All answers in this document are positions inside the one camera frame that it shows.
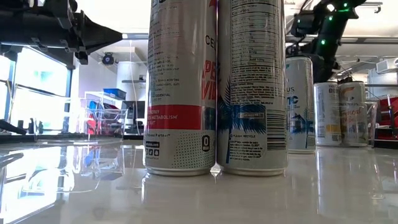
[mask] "glossy white table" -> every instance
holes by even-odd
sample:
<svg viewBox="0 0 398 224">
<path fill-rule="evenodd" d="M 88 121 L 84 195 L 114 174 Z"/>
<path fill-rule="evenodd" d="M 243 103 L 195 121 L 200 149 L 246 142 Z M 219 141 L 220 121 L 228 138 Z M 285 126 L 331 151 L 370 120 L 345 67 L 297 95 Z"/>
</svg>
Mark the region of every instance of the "glossy white table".
<svg viewBox="0 0 398 224">
<path fill-rule="evenodd" d="M 161 177 L 146 174 L 141 142 L 125 145 L 122 154 L 101 149 L 104 161 L 118 161 L 123 175 L 97 186 L 75 174 L 73 190 L 87 192 L 54 198 L 49 187 L 18 205 L 48 200 L 46 207 L 24 214 L 22 223 L 398 223 L 398 151 L 319 148 L 314 155 L 289 155 L 289 168 L 278 177 L 222 174 L 217 166 L 198 177 Z M 61 161 L 76 164 L 77 151 L 64 149 Z M 124 164 L 115 156 L 123 156 Z M 4 221 L 18 220 L 17 200 L 6 198 L 12 210 L 2 212 Z"/>
</svg>

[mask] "ceiling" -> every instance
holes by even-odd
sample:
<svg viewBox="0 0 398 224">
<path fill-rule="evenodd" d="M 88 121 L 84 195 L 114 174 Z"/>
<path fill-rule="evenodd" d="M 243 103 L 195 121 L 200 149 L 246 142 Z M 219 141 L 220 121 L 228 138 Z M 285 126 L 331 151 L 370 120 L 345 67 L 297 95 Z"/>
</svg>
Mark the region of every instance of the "ceiling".
<svg viewBox="0 0 398 224">
<path fill-rule="evenodd" d="M 94 22 L 110 27 L 125 34 L 149 31 L 151 0 L 77 0 L 79 9 Z M 284 0 L 287 28 L 291 26 L 292 18 L 298 13 L 304 0 Z M 306 9 L 311 9 L 320 0 L 309 0 Z M 398 22 L 396 18 L 397 0 L 367 0 L 368 6 L 356 8 L 359 19 L 350 20 L 344 33 L 343 44 L 337 52 L 343 68 L 356 67 L 356 71 L 374 67 L 374 63 L 383 57 L 398 57 Z M 101 49 L 98 54 L 114 52 L 119 61 L 146 61 L 147 40 L 122 40 L 116 44 Z"/>
</svg>

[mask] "aluminum can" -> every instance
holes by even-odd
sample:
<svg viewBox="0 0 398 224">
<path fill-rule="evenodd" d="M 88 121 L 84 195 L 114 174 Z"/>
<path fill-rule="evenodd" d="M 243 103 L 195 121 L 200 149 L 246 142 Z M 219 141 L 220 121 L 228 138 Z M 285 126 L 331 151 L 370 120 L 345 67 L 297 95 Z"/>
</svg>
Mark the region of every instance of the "aluminum can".
<svg viewBox="0 0 398 224">
<path fill-rule="evenodd" d="M 369 144 L 368 107 L 365 103 L 340 106 L 341 137 L 345 146 L 364 147 Z"/>
<path fill-rule="evenodd" d="M 287 149 L 290 153 L 315 152 L 312 61 L 286 59 Z"/>
<path fill-rule="evenodd" d="M 209 173 L 216 145 L 216 1 L 152 0 L 148 172 Z"/>
<path fill-rule="evenodd" d="M 368 107 L 365 104 L 364 82 L 355 81 L 339 85 L 341 138 L 345 146 L 367 146 Z"/>
<path fill-rule="evenodd" d="M 341 106 L 353 106 L 355 103 L 365 103 L 365 84 L 361 81 L 340 84 L 339 95 Z"/>
<path fill-rule="evenodd" d="M 287 167 L 284 7 L 281 0 L 220 0 L 217 163 L 239 175 Z"/>
<path fill-rule="evenodd" d="M 317 146 L 339 146 L 341 126 L 337 82 L 314 84 Z"/>
</svg>

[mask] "robotic arm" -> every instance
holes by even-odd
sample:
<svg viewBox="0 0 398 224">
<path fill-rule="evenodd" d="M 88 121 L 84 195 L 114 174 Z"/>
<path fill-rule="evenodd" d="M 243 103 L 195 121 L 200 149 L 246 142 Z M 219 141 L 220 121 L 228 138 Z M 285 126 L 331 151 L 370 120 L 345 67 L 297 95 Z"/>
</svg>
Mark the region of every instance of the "robotic arm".
<svg viewBox="0 0 398 224">
<path fill-rule="evenodd" d="M 83 11 L 76 12 L 75 0 L 0 1 L 0 55 L 16 60 L 22 46 L 61 48 L 73 52 L 80 63 L 88 55 L 122 40 L 122 34 L 92 22 Z"/>
<path fill-rule="evenodd" d="M 313 10 L 294 15 L 290 33 L 300 38 L 286 49 L 287 57 L 305 55 L 313 62 L 314 83 L 326 82 L 334 69 L 340 69 L 335 55 L 341 45 L 348 19 L 357 19 L 355 8 L 366 0 L 321 0 Z M 309 34 L 316 35 L 310 43 L 299 46 Z"/>
</svg>

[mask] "energy drink can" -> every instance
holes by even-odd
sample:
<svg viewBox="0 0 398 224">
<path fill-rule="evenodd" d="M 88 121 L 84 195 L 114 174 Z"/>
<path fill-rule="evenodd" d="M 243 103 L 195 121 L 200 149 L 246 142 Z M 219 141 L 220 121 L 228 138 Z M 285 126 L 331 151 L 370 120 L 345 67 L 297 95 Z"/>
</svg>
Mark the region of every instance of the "energy drink can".
<svg viewBox="0 0 398 224">
<path fill-rule="evenodd" d="M 216 145 L 215 0 L 152 1 L 148 69 L 148 172 L 208 173 Z"/>
<path fill-rule="evenodd" d="M 287 149 L 315 152 L 312 62 L 307 57 L 286 59 Z"/>
<path fill-rule="evenodd" d="M 341 126 L 337 82 L 314 84 L 317 146 L 339 146 Z"/>
<path fill-rule="evenodd" d="M 287 167 L 284 6 L 220 0 L 217 163 L 240 175 Z"/>
<path fill-rule="evenodd" d="M 341 106 L 353 106 L 366 101 L 365 84 L 361 81 L 340 84 L 339 93 Z"/>
<path fill-rule="evenodd" d="M 367 112 L 365 103 L 340 106 L 341 137 L 344 145 L 364 147 L 369 144 Z"/>
<path fill-rule="evenodd" d="M 348 82 L 339 86 L 341 137 L 346 146 L 367 146 L 368 107 L 364 82 Z"/>
</svg>

